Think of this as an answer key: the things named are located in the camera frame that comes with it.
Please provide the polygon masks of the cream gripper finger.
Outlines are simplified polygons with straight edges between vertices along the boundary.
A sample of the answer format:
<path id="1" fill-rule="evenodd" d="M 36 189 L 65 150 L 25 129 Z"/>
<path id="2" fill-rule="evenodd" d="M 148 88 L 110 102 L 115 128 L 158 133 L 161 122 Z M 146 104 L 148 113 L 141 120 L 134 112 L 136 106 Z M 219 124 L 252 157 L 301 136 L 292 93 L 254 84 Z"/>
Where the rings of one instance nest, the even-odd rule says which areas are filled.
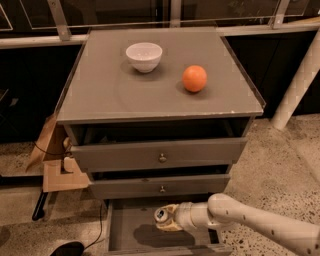
<path id="1" fill-rule="evenodd" d="M 182 230 L 182 227 L 179 226 L 173 219 L 168 219 L 164 222 L 157 222 L 156 227 L 164 232 L 177 232 Z"/>
<path id="2" fill-rule="evenodd" d="M 173 216 L 177 211 L 179 205 L 178 204 L 169 204 L 164 206 L 164 212 L 167 217 Z"/>

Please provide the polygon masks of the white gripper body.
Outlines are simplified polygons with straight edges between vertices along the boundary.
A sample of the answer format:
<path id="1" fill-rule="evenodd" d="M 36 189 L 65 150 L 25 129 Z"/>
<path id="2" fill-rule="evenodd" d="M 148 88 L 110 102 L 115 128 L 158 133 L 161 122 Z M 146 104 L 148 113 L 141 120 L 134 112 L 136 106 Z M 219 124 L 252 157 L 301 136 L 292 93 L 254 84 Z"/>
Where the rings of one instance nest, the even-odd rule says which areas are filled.
<path id="1" fill-rule="evenodd" d="M 211 225 L 211 214 L 208 211 L 208 204 L 206 202 L 181 203 L 175 211 L 174 221 L 183 230 L 209 228 Z"/>

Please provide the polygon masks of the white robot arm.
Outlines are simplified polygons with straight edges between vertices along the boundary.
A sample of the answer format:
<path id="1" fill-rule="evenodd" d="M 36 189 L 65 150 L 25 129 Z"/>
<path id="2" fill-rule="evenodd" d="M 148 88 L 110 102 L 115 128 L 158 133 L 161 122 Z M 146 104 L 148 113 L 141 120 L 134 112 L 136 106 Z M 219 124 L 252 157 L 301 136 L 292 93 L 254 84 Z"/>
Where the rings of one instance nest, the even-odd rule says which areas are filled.
<path id="1" fill-rule="evenodd" d="M 154 219 L 166 232 L 242 224 L 298 256 L 320 256 L 320 225 L 292 219 L 243 204 L 223 193 L 200 203 L 183 202 L 157 209 Z"/>

